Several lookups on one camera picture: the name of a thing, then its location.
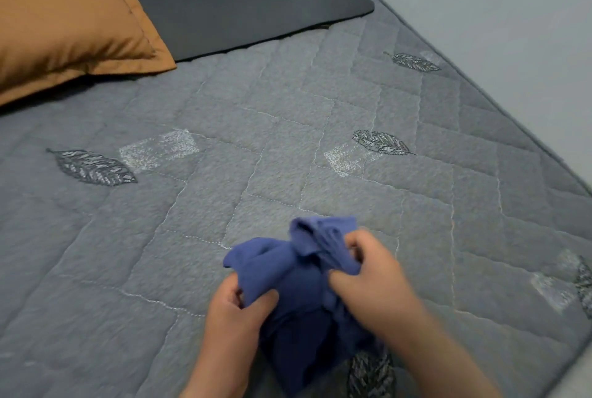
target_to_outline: folded cloth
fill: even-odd
[[[356,228],[354,217],[296,218],[290,241],[254,238],[224,259],[239,275],[245,306],[270,289],[279,292],[259,345],[290,397],[358,351],[374,354],[380,347],[327,280],[330,269],[359,274],[360,264],[343,239]]]

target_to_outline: embroidered leaf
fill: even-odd
[[[580,265],[574,284],[582,309],[588,320],[592,320],[592,271],[582,257],[580,257]]]
[[[397,378],[387,350],[374,357],[359,352],[352,360],[347,376],[347,398],[393,398]]]
[[[395,136],[381,131],[356,130],[352,139],[368,150],[385,155],[415,155],[401,140]]]
[[[413,55],[409,55],[407,53],[397,53],[395,55],[391,55],[387,52],[384,53],[392,59],[393,63],[402,65],[403,67],[407,67],[409,69],[418,70],[419,72],[432,72],[434,70],[440,70],[437,65],[427,61],[424,58],[414,57]]]
[[[53,151],[48,148],[47,151],[55,156],[60,170],[83,183],[119,186],[138,182],[127,166],[117,159],[86,150]]]

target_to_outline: blue garment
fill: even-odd
[[[376,352],[374,335],[362,328],[330,289],[327,272],[357,275],[360,264],[343,236],[354,217],[296,218],[291,241],[254,238],[235,246],[224,267],[239,275],[245,306],[270,289],[276,309],[261,328],[259,346],[288,396],[294,396],[359,350]]]

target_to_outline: orange pillow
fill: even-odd
[[[84,74],[174,67],[138,0],[0,0],[0,105]]]

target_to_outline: wall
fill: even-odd
[[[592,0],[385,0],[592,185]]]

